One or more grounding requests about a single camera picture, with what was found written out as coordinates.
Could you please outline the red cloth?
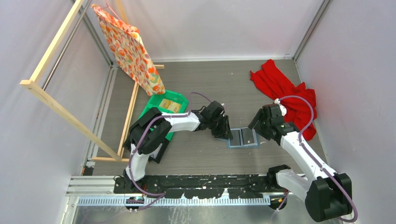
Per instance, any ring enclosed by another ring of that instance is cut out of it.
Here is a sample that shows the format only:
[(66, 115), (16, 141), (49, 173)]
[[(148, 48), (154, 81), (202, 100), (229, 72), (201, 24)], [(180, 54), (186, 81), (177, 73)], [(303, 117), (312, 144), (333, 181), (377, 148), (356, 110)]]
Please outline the red cloth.
[[(309, 102), (313, 108), (313, 118), (317, 118), (316, 94), (313, 89), (306, 88), (304, 82), (295, 86), (275, 65), (272, 59), (261, 65), (261, 69), (250, 71), (250, 80), (255, 87), (272, 100), (285, 96), (299, 96)], [(287, 98), (281, 100), (281, 104), (286, 108), (284, 116), (285, 122), (292, 122), (302, 130), (311, 119), (311, 112), (308, 105), (301, 99)]]

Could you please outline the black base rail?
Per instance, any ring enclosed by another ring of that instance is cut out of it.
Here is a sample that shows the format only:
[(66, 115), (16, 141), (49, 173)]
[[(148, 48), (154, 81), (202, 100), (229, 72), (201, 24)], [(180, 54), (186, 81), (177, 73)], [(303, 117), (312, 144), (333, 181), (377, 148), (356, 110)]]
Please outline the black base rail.
[(147, 175), (136, 182), (145, 196), (179, 199), (261, 198), (265, 193), (285, 195), (286, 189), (270, 186), (266, 175)]

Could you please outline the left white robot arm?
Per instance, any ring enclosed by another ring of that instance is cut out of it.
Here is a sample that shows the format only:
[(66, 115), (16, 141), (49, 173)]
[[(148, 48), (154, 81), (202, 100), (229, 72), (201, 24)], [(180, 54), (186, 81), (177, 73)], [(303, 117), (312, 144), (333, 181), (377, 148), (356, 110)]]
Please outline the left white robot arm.
[(223, 105), (217, 101), (185, 113), (166, 113), (157, 107), (150, 108), (130, 126), (123, 142), (123, 146), (130, 151), (124, 170), (125, 187), (132, 193), (142, 190), (142, 178), (145, 176), (149, 157), (166, 146), (166, 136), (169, 133), (206, 129), (211, 130), (214, 138), (233, 139), (228, 116), (225, 115)]

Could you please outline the gold VIP card left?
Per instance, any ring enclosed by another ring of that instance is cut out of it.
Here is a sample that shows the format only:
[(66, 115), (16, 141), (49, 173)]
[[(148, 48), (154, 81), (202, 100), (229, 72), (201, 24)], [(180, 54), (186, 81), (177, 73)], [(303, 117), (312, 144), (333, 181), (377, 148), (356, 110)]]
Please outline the gold VIP card left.
[(172, 103), (173, 101), (163, 98), (159, 104), (159, 107), (163, 109), (168, 109), (172, 105)]

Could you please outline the dark grey credit card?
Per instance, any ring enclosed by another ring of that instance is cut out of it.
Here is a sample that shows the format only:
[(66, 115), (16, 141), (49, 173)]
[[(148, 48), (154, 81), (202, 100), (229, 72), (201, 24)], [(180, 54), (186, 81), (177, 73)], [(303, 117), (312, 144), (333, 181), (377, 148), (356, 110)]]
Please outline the dark grey credit card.
[(249, 129), (248, 127), (241, 129), (242, 145), (243, 146), (254, 146), (257, 144), (257, 134), (255, 130)]

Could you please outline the wooden frame rack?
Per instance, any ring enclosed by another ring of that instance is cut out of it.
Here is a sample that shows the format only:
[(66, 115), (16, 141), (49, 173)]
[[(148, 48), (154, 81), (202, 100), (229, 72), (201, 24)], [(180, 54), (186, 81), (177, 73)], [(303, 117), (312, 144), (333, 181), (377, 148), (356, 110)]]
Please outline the wooden frame rack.
[[(27, 89), (29, 92), (31, 92), (41, 102), (47, 105), (48, 108), (50, 108), (60, 117), (62, 117), (65, 121), (67, 121), (79, 132), (81, 132), (85, 137), (87, 137), (93, 144), (98, 146), (100, 149), (102, 149), (104, 152), (106, 152), (109, 155), (109, 157), (93, 156), (92, 158), (90, 158), (90, 160), (127, 162), (128, 159), (122, 157), (124, 153), (122, 142), (120, 143), (118, 151), (115, 152), (107, 144), (105, 144), (96, 134), (90, 131), (82, 122), (80, 122), (74, 115), (72, 115), (68, 110), (66, 110), (51, 95), (49, 95), (45, 91), (82, 21), (87, 24), (88, 29), (90, 30), (90, 33), (92, 34), (93, 38), (98, 39), (98, 35), (96, 31), (94, 30), (94, 28), (91, 27), (92, 23), (90, 19), (85, 16), (88, 7), (91, 5), (91, 1), (75, 0), (72, 3), (73, 4), (70, 11), (66, 15), (64, 21), (62, 22), (60, 28), (56, 32), (54, 38), (52, 39), (51, 43), (49, 44), (42, 58), (40, 59), (31, 77), (27, 80), (21, 80), (20, 85), (23, 86), (25, 89)], [(67, 41), (64, 43), (64, 46), (62, 47), (62, 50), (60, 51), (56, 61), (54, 62), (50, 73), (47, 75), (45, 79), (45, 82), (40, 87), (38, 84), (40, 83), (40, 80), (44, 72), (46, 71), (49, 62), (52, 60), (54, 53), (57, 51), (65, 35), (69, 32), (71, 24), (73, 23), (77, 14), (80, 15), (80, 18), (77, 20), (75, 26), (73, 27), (73, 30), (70, 32), (70, 35), (68, 36)]]

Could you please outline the green plastic bin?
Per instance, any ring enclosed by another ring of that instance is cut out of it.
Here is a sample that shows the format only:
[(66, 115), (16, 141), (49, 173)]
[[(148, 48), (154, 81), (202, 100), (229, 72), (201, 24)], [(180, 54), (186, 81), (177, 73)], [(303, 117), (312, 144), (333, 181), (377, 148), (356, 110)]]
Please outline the green plastic bin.
[(146, 106), (144, 107), (144, 109), (138, 119), (140, 119), (152, 107), (157, 107), (159, 111), (164, 112), (164, 113), (173, 113), (172, 111), (170, 111), (168, 109), (163, 109), (163, 108), (159, 107), (159, 104), (163, 98), (169, 99), (173, 102), (181, 104), (181, 109), (180, 109), (179, 113), (186, 112), (186, 108), (189, 104), (189, 100), (181, 93), (166, 90), (165, 93), (162, 95), (153, 95), (150, 97), (149, 101), (147, 102)]

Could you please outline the grey card left sleeve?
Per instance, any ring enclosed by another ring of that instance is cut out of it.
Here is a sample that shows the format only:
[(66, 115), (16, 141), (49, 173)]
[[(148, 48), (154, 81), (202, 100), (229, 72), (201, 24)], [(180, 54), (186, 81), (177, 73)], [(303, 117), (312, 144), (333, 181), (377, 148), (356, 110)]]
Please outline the grey card left sleeve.
[(232, 139), (228, 140), (229, 148), (237, 148), (241, 147), (241, 139), (240, 139), (240, 129), (232, 129), (231, 130)]

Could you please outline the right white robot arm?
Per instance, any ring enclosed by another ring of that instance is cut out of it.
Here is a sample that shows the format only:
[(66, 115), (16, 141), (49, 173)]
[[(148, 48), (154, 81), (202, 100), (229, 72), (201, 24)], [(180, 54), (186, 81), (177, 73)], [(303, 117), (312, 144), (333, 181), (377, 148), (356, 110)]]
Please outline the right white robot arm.
[(350, 177), (337, 173), (313, 151), (294, 123), (284, 120), (279, 104), (260, 108), (248, 128), (267, 140), (274, 140), (291, 155), (305, 175), (297, 175), (287, 165), (271, 167), (266, 177), (271, 191), (286, 189), (296, 195), (316, 222), (353, 213)]

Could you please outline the floral orange fabric bag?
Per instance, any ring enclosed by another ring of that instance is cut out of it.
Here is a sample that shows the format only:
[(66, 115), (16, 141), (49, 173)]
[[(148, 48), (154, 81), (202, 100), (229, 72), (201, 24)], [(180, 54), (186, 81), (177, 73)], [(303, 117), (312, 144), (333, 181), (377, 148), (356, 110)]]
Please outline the floral orange fabric bag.
[(133, 79), (147, 95), (166, 92), (159, 72), (149, 56), (139, 29), (111, 15), (105, 7), (92, 4), (102, 33), (119, 67)]

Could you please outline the black tray with paper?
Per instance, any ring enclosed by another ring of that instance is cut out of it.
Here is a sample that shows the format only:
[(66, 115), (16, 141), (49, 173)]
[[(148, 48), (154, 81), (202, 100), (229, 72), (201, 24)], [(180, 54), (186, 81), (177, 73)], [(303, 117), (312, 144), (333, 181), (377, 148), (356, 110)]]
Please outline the black tray with paper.
[(160, 146), (149, 156), (148, 160), (159, 164), (168, 145), (169, 141), (167, 140), (161, 143)]

